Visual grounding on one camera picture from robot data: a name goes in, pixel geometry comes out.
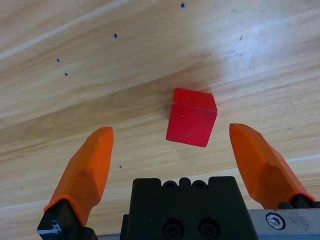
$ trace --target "wood grain surface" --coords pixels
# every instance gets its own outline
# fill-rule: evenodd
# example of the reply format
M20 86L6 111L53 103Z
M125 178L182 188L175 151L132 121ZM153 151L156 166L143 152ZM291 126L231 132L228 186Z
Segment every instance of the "wood grain surface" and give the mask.
M181 3L0 1L1 239L40 239L69 159L103 126L114 148L88 221L98 235L120 232L135 178L235 176L247 207L261 208L237 170L230 123L261 132L320 199L320 2ZM176 87L214 95L208 147L166 141Z

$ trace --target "red wooden block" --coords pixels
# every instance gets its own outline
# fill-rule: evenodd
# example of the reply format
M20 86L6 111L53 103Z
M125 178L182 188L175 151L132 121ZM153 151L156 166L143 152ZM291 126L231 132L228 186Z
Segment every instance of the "red wooden block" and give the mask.
M176 88L166 139L206 147L217 114L212 94Z

